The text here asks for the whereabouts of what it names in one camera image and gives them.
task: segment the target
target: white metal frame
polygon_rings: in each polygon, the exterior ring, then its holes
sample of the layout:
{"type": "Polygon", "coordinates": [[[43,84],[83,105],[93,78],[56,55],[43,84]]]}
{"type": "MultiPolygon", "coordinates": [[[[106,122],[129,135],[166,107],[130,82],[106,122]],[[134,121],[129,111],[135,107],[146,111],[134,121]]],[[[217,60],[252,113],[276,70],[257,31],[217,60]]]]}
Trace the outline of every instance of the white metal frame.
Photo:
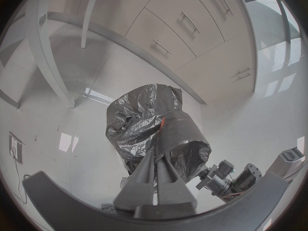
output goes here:
{"type": "MultiPolygon", "coordinates": [[[[82,32],[82,42],[84,42],[84,47],[88,25],[95,2],[96,0],[90,0],[86,10],[85,20],[83,23],[86,28],[83,29],[82,32]]],[[[71,95],[60,76],[51,51],[47,23],[45,23],[45,20],[42,20],[43,17],[47,19],[48,4],[49,0],[27,1],[25,13],[26,37],[28,38],[35,62],[47,82],[69,108],[75,108],[75,102],[71,98],[71,95]]]]}

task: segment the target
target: metal handle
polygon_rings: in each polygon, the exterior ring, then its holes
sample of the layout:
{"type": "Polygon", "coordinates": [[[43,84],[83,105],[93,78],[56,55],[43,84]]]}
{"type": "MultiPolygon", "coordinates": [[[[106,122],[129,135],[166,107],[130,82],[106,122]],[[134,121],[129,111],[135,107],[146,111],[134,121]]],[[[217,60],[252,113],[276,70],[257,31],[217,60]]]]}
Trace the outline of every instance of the metal handle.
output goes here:
{"type": "Polygon", "coordinates": [[[163,46],[161,43],[159,43],[159,41],[158,40],[156,40],[156,39],[153,39],[156,43],[158,43],[161,47],[163,47],[166,51],[168,51],[170,54],[172,54],[172,52],[168,49],[168,48],[166,48],[165,46],[163,46]]]}
{"type": "Polygon", "coordinates": [[[182,13],[184,14],[184,16],[186,16],[186,18],[191,22],[191,24],[193,24],[193,26],[195,27],[195,29],[201,33],[201,31],[199,30],[199,28],[196,26],[196,24],[192,21],[192,19],[184,12],[182,11],[182,13]]]}
{"type": "Polygon", "coordinates": [[[250,70],[252,70],[252,69],[249,69],[249,68],[247,68],[247,70],[246,70],[246,71],[244,71],[244,72],[241,72],[241,73],[240,73],[240,72],[238,72],[238,73],[237,73],[237,75],[241,75],[241,74],[244,74],[244,73],[246,73],[246,72],[248,72],[248,71],[250,71],[250,70]]]}
{"type": "Polygon", "coordinates": [[[243,77],[243,78],[238,78],[238,80],[241,80],[241,79],[246,79],[246,78],[248,78],[248,77],[250,77],[250,76],[252,76],[252,75],[250,75],[250,74],[247,74],[247,76],[245,76],[245,77],[243,77]]]}
{"type": "Polygon", "coordinates": [[[227,3],[227,1],[224,0],[224,2],[225,2],[225,4],[226,4],[226,6],[228,7],[228,10],[230,11],[230,13],[231,13],[232,15],[234,15],[233,12],[232,12],[232,10],[231,10],[231,8],[230,8],[230,6],[229,6],[229,4],[227,3]]]}

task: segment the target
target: electrical outlet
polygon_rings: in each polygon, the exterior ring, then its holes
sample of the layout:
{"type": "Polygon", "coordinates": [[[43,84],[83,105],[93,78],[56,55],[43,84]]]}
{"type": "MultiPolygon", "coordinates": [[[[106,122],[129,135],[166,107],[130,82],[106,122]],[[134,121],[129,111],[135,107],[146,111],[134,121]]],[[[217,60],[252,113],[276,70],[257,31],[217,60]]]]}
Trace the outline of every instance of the electrical outlet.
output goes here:
{"type": "Polygon", "coordinates": [[[22,146],[22,142],[21,140],[19,140],[15,135],[13,135],[13,133],[10,132],[10,141],[9,141],[9,145],[10,145],[10,153],[11,150],[14,151],[14,156],[13,158],[20,164],[22,164],[22,154],[21,154],[21,146],[22,146]]]}

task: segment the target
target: black trash bag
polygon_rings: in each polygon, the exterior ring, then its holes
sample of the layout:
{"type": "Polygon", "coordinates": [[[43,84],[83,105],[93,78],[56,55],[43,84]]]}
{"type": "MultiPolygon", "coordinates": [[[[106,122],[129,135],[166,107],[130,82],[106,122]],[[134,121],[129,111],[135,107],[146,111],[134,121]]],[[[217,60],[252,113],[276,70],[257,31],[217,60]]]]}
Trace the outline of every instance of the black trash bag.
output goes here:
{"type": "Polygon", "coordinates": [[[198,175],[209,159],[211,147],[185,112],[167,114],[155,145],[155,164],[166,155],[185,183],[198,175]]]}
{"type": "Polygon", "coordinates": [[[106,137],[130,162],[131,173],[155,146],[163,117],[182,110],[182,90],[161,84],[145,85],[126,93],[107,108],[106,137]]]}

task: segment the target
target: metal bolt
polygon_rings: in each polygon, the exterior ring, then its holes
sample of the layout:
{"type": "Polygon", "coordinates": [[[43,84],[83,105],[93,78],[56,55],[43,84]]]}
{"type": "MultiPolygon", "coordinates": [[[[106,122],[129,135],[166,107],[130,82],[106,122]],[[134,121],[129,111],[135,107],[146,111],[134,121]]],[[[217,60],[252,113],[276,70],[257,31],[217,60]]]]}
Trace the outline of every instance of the metal bolt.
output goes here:
{"type": "Polygon", "coordinates": [[[40,19],[39,19],[39,24],[43,25],[46,21],[46,18],[47,18],[46,14],[42,14],[40,19]]]}

